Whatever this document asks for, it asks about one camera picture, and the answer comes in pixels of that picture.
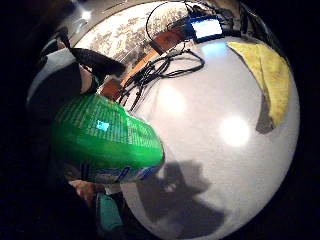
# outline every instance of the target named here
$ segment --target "black cable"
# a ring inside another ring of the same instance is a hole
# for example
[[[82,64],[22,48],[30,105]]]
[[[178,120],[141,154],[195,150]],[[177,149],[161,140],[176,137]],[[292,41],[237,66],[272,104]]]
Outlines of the black cable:
[[[178,56],[181,56],[185,53],[195,57],[197,60],[199,60],[200,64],[195,67],[188,68],[188,69],[179,69],[176,71],[166,73],[166,71],[168,70],[168,68],[170,66],[170,63],[172,61],[179,60],[179,59],[175,59],[175,58]],[[195,72],[195,71],[198,71],[201,68],[203,68],[204,64],[205,64],[205,61],[201,57],[199,57],[197,54],[192,52],[190,49],[169,52],[168,54],[166,54],[163,57],[160,57],[160,58],[157,58],[153,61],[148,62],[145,67],[143,67],[138,72],[136,72],[134,75],[132,75],[128,79],[128,81],[125,83],[123,88],[121,89],[120,98],[119,98],[118,102],[119,102],[119,104],[121,104],[121,102],[125,96],[129,96],[130,92],[134,88],[138,88],[138,92],[136,93],[136,98],[130,108],[130,111],[132,111],[134,109],[134,107],[136,106],[136,104],[138,103],[145,87],[150,82],[152,82],[156,79],[160,79],[160,78],[174,78],[174,77],[181,76],[181,75],[184,75],[187,73]]]
[[[159,51],[162,52],[162,53],[164,53],[164,52],[166,52],[166,51],[150,36],[149,30],[148,30],[148,23],[149,23],[149,20],[150,20],[151,15],[154,13],[154,11],[155,11],[156,9],[158,9],[159,7],[161,7],[161,6],[164,5],[164,4],[172,3],[172,2],[181,2],[181,3],[185,4],[189,16],[190,16],[190,11],[194,11],[194,10],[193,10],[193,7],[192,7],[192,6],[190,6],[189,4],[187,4],[187,2],[196,2],[196,3],[202,4],[203,6],[209,8],[209,9],[211,9],[211,10],[214,10],[215,13],[221,14],[221,16],[224,18],[224,20],[227,21],[227,22],[229,22],[229,19],[223,14],[222,11],[219,11],[218,8],[216,8],[216,7],[214,7],[214,6],[210,6],[209,4],[207,4],[207,3],[205,3],[205,2],[202,2],[202,1],[200,1],[200,0],[194,0],[194,1],[176,0],[176,1],[169,1],[169,2],[161,3],[161,4],[159,4],[158,6],[156,6],[156,7],[151,11],[151,13],[149,14],[149,16],[148,16],[148,18],[147,18],[147,21],[146,21],[146,24],[145,24],[145,29],[146,29],[147,36],[148,36],[148,38],[150,39],[150,41],[152,42],[152,44],[157,48],[157,50],[159,50]]]

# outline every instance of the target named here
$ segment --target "white table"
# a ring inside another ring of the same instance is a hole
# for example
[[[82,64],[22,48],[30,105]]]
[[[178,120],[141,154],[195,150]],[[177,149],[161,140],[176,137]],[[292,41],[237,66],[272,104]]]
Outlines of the white table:
[[[261,90],[226,41],[244,40],[192,46],[205,67],[158,81],[136,111],[159,135],[166,160],[156,176],[121,188],[135,217],[162,239],[212,240],[237,230],[271,199],[293,158],[299,131],[293,79],[284,122],[263,130]]]

